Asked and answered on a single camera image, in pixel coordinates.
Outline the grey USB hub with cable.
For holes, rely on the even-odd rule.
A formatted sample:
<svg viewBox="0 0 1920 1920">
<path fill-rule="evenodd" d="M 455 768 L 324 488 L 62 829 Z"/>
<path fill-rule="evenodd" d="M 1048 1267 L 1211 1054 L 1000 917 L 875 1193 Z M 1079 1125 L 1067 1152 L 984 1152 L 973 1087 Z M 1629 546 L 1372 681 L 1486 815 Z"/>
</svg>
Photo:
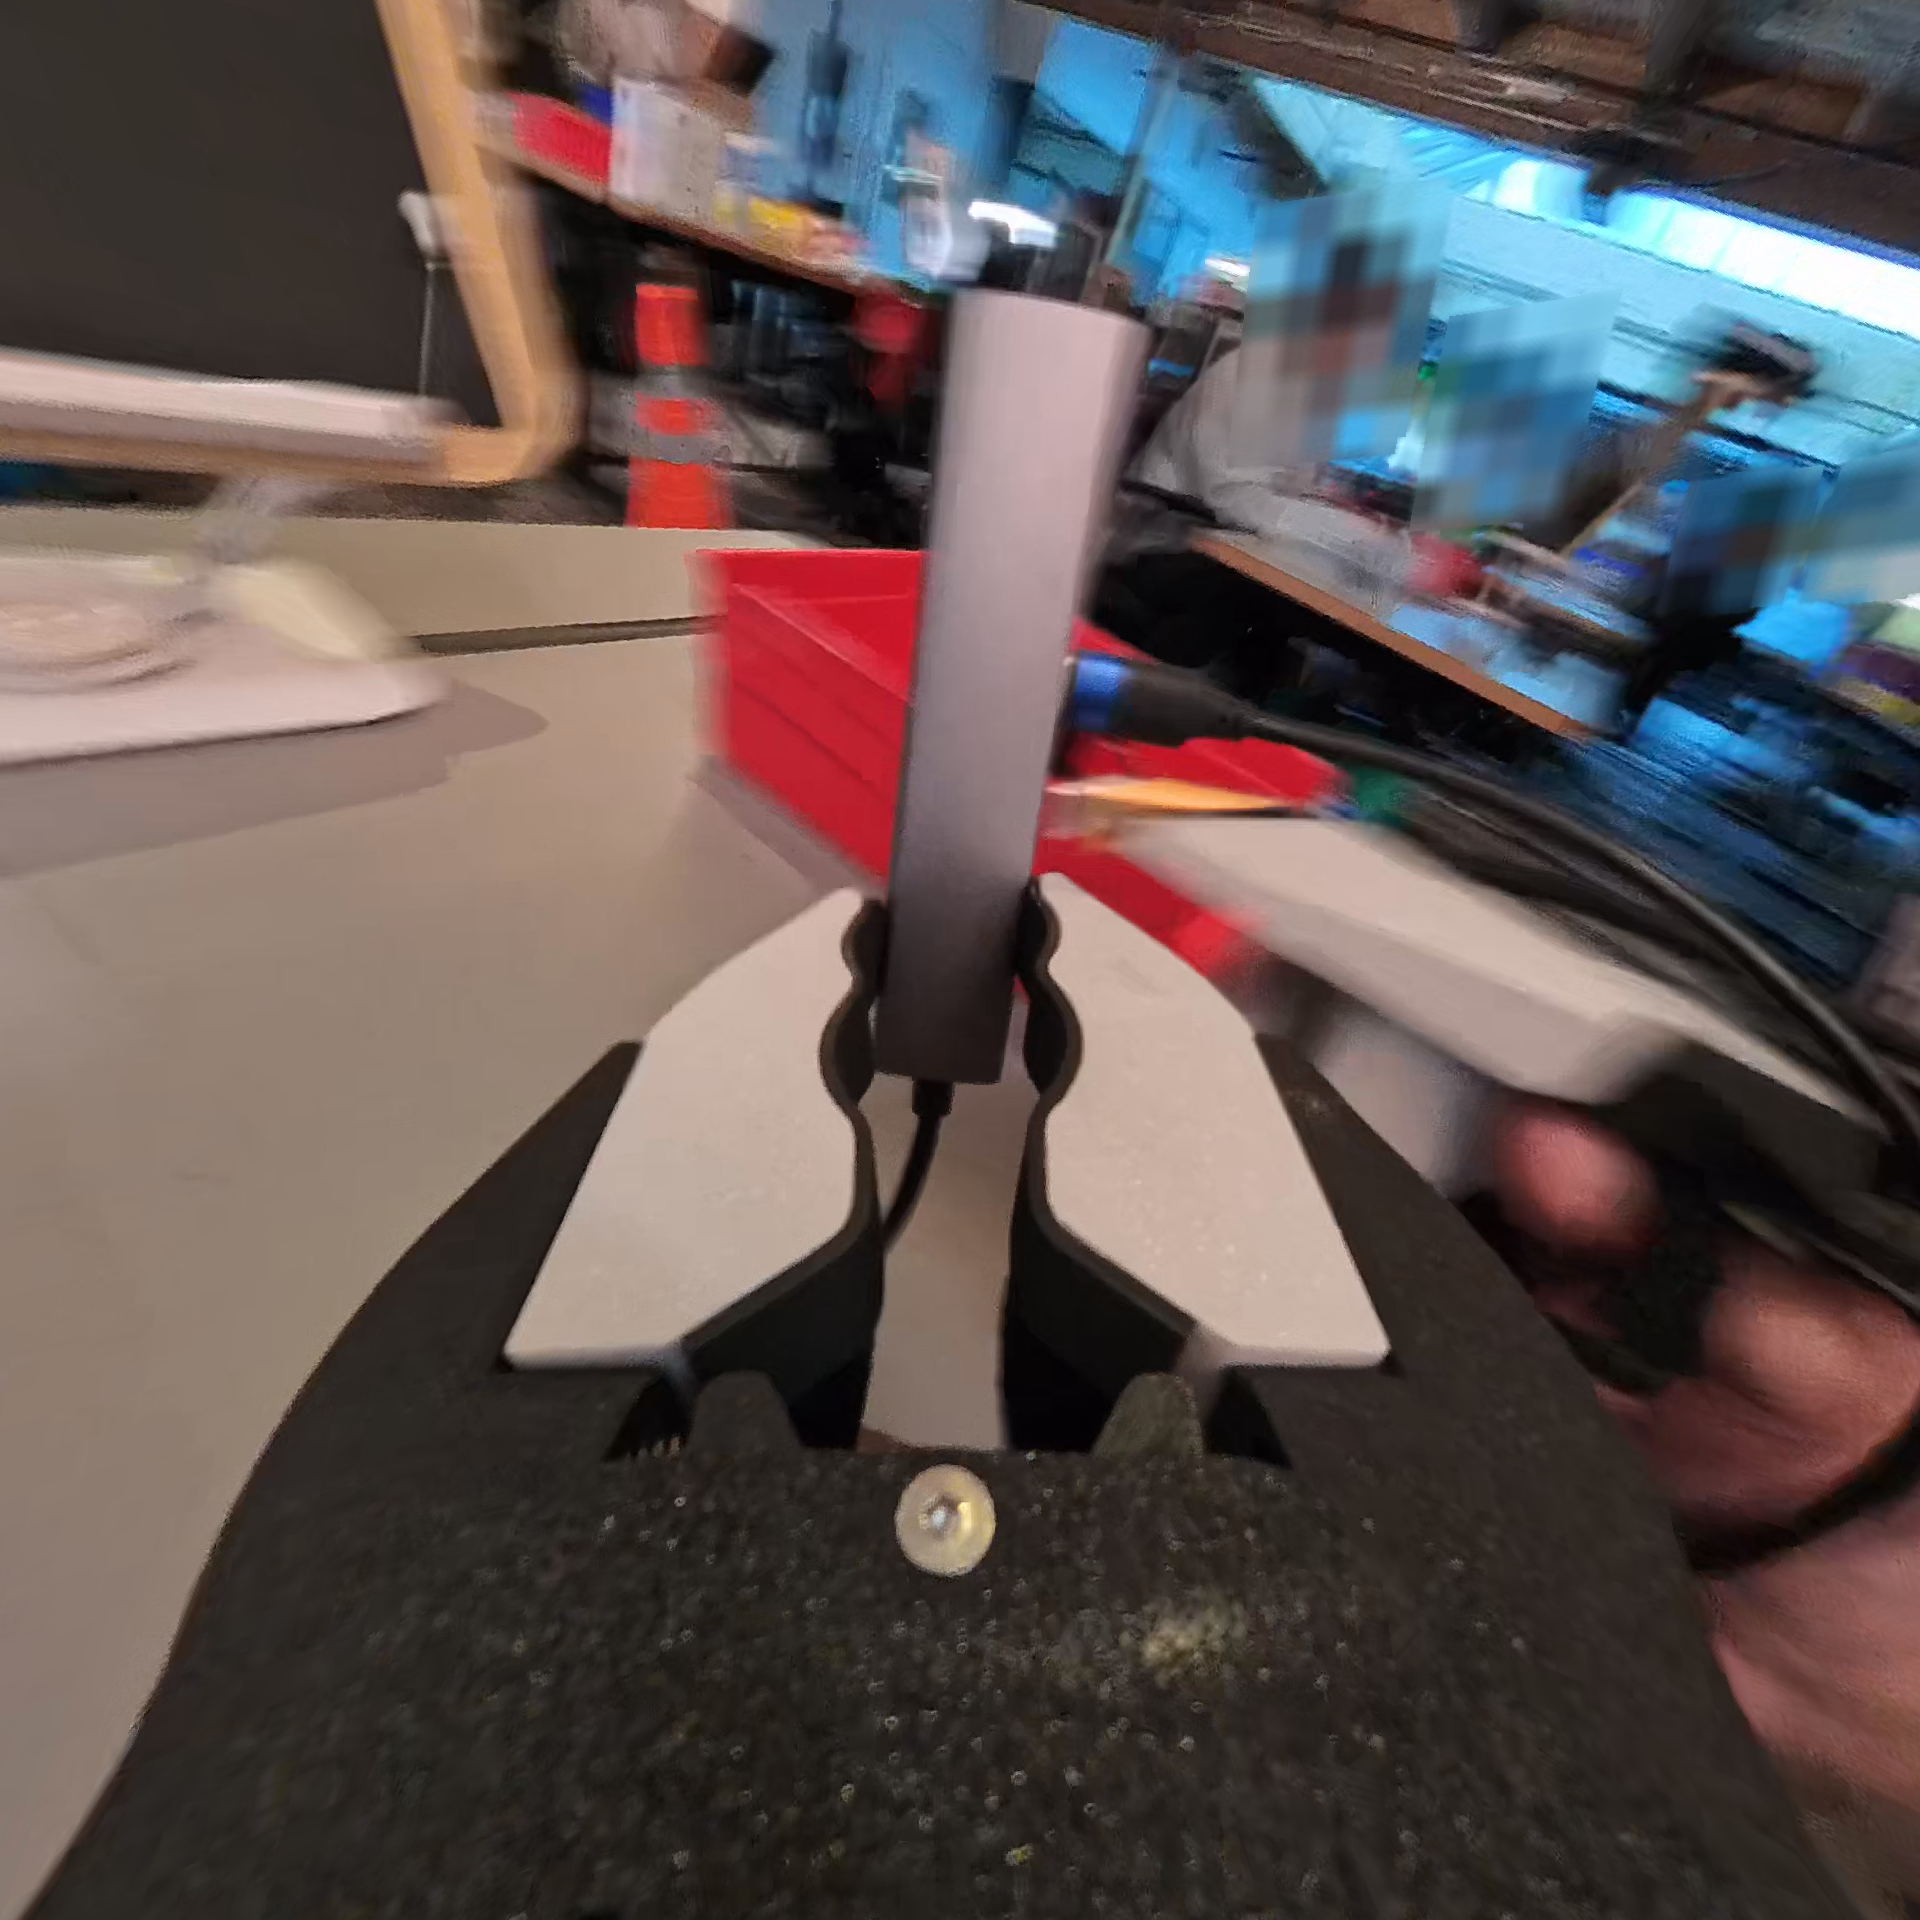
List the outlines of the grey USB hub with cable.
<svg viewBox="0 0 1920 1920">
<path fill-rule="evenodd" d="M 953 1091 L 1000 1081 L 1070 644 L 1142 341 L 1096 305 L 953 297 L 871 1016 L 875 1067 L 915 1087 L 883 1244 L 924 1193 Z"/>
</svg>

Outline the white cardboard box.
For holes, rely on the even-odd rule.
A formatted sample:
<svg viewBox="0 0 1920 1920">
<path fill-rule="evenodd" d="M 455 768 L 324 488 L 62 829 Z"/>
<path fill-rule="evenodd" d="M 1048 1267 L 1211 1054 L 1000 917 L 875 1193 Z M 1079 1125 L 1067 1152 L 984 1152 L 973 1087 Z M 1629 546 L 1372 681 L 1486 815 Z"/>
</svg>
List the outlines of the white cardboard box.
<svg viewBox="0 0 1920 1920">
<path fill-rule="evenodd" d="M 725 122 L 659 79 L 611 87 L 611 201 L 704 224 Z"/>
</svg>

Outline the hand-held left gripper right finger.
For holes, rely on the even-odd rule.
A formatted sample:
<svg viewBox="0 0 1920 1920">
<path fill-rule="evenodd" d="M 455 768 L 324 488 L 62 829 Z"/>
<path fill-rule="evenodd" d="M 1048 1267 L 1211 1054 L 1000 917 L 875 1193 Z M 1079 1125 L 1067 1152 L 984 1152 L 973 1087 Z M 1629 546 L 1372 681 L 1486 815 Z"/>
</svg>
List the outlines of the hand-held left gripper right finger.
<svg viewBox="0 0 1920 1920">
<path fill-rule="evenodd" d="M 1259 1374 L 1382 1367 L 1390 1338 L 1251 1021 L 1048 871 L 1023 904 L 1023 1137 L 1003 1438 L 1096 1448 L 1169 1374 L 1211 1448 L 1282 1448 Z"/>
</svg>

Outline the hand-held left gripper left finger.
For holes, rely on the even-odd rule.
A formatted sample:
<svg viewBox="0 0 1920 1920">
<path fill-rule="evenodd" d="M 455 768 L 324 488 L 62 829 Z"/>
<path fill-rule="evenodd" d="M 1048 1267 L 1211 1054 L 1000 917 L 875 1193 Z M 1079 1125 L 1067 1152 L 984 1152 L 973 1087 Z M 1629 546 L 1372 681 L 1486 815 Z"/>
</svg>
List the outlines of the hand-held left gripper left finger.
<svg viewBox="0 0 1920 1920">
<path fill-rule="evenodd" d="M 883 1316 L 875 958 L 883 904 L 836 887 L 655 1021 L 505 1342 L 515 1374 L 649 1367 L 680 1405 L 764 1374 L 801 1443 L 855 1448 Z"/>
</svg>

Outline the wooden work table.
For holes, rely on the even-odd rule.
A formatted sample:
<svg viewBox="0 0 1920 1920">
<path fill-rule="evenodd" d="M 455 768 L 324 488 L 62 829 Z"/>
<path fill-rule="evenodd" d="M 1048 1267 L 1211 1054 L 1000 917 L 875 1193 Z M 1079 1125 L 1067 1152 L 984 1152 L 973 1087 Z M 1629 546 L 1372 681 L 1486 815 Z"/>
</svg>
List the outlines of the wooden work table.
<svg viewBox="0 0 1920 1920">
<path fill-rule="evenodd" d="M 1413 592 L 1408 539 L 1365 532 L 1329 546 L 1197 529 L 1194 548 L 1543 733 L 1607 739 L 1613 725 L 1613 668 L 1576 653 L 1548 653 L 1525 627 L 1477 598 Z"/>
<path fill-rule="evenodd" d="M 631 227 L 643 233 L 659 233 L 659 240 L 687 240 L 695 251 L 715 251 L 725 264 L 740 264 L 745 270 L 753 278 L 783 278 L 783 284 L 807 284 L 819 295 L 836 295 L 836 297 L 904 297 L 904 305 L 933 305 L 934 295 L 922 289 L 922 284 L 904 284 L 904 278 L 883 278 L 871 268 L 855 268 L 855 264 L 830 264 L 830 258 L 807 258 L 807 251 L 792 251 L 792 243 L 761 243 L 753 233 L 740 233 L 740 227 L 715 227 L 715 224 L 701 224 L 701 217 L 680 217 L 680 214 L 664 214 L 664 209 L 649 209 L 649 201 L 625 201 L 616 199 L 604 181 L 588 181 L 577 177 L 572 168 L 560 158 L 546 158 L 546 153 L 523 153 L 515 145 L 515 132 L 489 132 L 479 138 L 500 158 L 517 168 L 523 177 L 546 181 L 546 189 L 560 189 L 572 190 L 577 201 L 596 201 L 604 209 L 611 217 L 625 217 Z"/>
</svg>

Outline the orange traffic cone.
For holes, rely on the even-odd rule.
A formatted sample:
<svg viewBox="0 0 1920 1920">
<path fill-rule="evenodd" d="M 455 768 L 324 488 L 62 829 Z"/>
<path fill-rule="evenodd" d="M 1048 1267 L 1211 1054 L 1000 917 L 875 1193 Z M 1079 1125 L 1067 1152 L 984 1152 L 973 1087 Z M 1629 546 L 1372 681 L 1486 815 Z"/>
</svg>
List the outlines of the orange traffic cone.
<svg viewBox="0 0 1920 1920">
<path fill-rule="evenodd" d="M 704 376 L 704 305 L 687 284 L 635 284 L 625 525 L 733 529 L 725 419 Z"/>
</svg>

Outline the black cable orange plugs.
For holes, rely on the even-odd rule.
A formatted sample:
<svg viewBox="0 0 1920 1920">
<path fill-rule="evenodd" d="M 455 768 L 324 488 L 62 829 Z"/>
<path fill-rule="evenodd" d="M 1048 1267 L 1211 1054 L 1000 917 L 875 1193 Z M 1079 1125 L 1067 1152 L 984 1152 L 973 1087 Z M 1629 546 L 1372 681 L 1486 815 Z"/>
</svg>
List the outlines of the black cable orange plugs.
<svg viewBox="0 0 1920 1920">
<path fill-rule="evenodd" d="M 1096 840 L 1119 840 L 1119 851 L 1131 857 L 1131 829 L 1139 825 L 1331 825 L 1331 816 L 1304 816 L 1304 815 L 1282 815 L 1271 802 L 1251 802 L 1251 794 L 1230 794 L 1230 789 L 1211 789 L 1211 785 L 1190 785 L 1190 780 L 1119 780 L 1119 775 L 1096 775 L 1096 780 L 1067 780 L 1054 789 L 1054 825 L 1057 829 L 1087 829 Z M 1737 1046 L 1737 1045 L 1753 1045 L 1753 1046 L 1771 1046 L 1781 1054 L 1789 1066 L 1820 1076 L 1827 1091 L 1839 1091 L 1863 1115 L 1872 1115 L 1872 1106 L 1839 1087 L 1839 1067 L 1833 1066 L 1811 1066 L 1809 1054 L 1795 1054 L 1789 1039 L 1776 1039 L 1753 1010 L 1737 1010 L 1719 995 L 1707 995 L 1698 980 L 1676 980 L 1676 972 L 1658 972 L 1648 969 L 1648 950 L 1629 950 L 1626 933 L 1609 933 L 1601 926 L 1601 914 L 1586 914 L 1586 926 L 1576 926 L 1576 911 L 1562 911 L 1562 904 L 1531 904 L 1531 898 L 1507 898 L 1531 914 L 1543 914 L 1548 926 L 1554 926 L 1562 933 L 1570 933 L 1576 945 L 1586 945 L 1595 958 L 1626 969 L 1629 986 L 1648 986 L 1658 999 L 1664 999 L 1664 1016 L 1676 1021 L 1676 1033 L 1692 1033 L 1703 1045 L 1719 1045 L 1719 1046 Z M 1322 986 L 1314 972 L 1294 969 L 1304 986 L 1294 991 L 1294 1016 L 1304 1016 L 1304 991 L 1329 991 L 1331 1003 L 1360 1003 L 1352 995 Z M 1890 1145 L 1890 1126 L 1881 1115 L 1872 1115 L 1878 1133 L 1881 1133 L 1881 1172 L 1878 1172 L 1878 1189 L 1881 1175 L 1891 1172 L 1891 1145 Z"/>
</svg>

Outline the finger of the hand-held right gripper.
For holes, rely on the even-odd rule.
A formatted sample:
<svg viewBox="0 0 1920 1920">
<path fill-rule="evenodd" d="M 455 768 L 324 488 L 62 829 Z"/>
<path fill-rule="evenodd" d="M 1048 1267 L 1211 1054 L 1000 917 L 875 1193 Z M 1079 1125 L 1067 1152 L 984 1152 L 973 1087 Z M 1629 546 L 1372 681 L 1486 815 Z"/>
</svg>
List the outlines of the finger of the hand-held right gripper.
<svg viewBox="0 0 1920 1920">
<path fill-rule="evenodd" d="M 1504 1087 L 1371 1003 L 1311 1003 L 1302 1046 L 1322 1081 L 1442 1200 L 1490 1172 Z"/>
<path fill-rule="evenodd" d="M 1648 986 L 1365 825 L 1139 825 L 1131 857 L 1464 1067 L 1576 1106 L 1676 1066 Z"/>
</svg>

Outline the red plastic bin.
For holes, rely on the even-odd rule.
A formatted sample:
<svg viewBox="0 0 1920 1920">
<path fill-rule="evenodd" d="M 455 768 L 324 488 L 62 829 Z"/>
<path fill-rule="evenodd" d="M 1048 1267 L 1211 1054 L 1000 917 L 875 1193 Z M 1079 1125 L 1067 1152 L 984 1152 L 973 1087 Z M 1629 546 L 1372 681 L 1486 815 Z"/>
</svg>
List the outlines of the red plastic bin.
<svg viewBox="0 0 1920 1920">
<path fill-rule="evenodd" d="M 922 627 L 922 548 L 747 548 L 701 546 L 692 557 L 704 608 L 704 712 L 715 760 L 783 802 L 855 871 L 887 876 L 904 703 Z M 1347 780 L 1302 746 L 1190 743 L 1070 746 L 1074 775 L 1190 780 L 1322 815 L 1347 802 Z M 1251 969 L 1239 914 L 1194 904 L 1087 829 L 1041 829 L 1037 871 L 1074 876 L 1090 898 L 1151 930 L 1183 962 L 1230 986 Z"/>
<path fill-rule="evenodd" d="M 506 88 L 505 119 L 515 132 L 515 153 L 529 170 L 577 181 L 588 190 L 611 189 L 611 119 L 537 88 Z"/>
</svg>

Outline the black cable blue plugs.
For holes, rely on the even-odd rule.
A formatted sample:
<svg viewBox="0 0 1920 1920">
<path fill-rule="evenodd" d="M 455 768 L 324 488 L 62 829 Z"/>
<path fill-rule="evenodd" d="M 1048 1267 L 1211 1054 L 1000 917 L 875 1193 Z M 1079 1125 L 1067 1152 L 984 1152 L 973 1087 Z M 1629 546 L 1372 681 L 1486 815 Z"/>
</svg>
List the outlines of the black cable blue plugs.
<svg viewBox="0 0 1920 1920">
<path fill-rule="evenodd" d="M 1658 898 L 1676 926 L 1692 926 L 1735 972 L 1744 972 L 1764 999 L 1776 999 L 1827 1054 L 1827 1066 L 1848 1081 L 1848 1091 L 1863 1091 L 1863 1103 L 1881 1115 L 1890 1145 L 1916 1168 L 1920 1106 L 1905 1091 L 1905 1081 L 1872 1054 L 1872 1045 L 1825 995 L 1811 995 L 1762 933 L 1750 933 L 1714 898 L 1668 876 L 1644 851 L 1609 840 L 1607 829 L 1507 780 L 1477 775 L 1442 754 L 1365 739 L 1347 725 L 1271 714 L 1211 684 L 1205 672 L 1153 655 L 1074 653 L 1067 681 L 1067 725 L 1087 739 L 1142 743 L 1142 746 L 1190 746 L 1190 743 L 1302 746 L 1338 765 L 1365 765 L 1394 780 L 1436 785 L 1454 802 L 1477 802 L 1504 825 L 1553 840 L 1554 851 L 1586 857 L 1595 867 L 1629 883 L 1644 898 Z"/>
</svg>

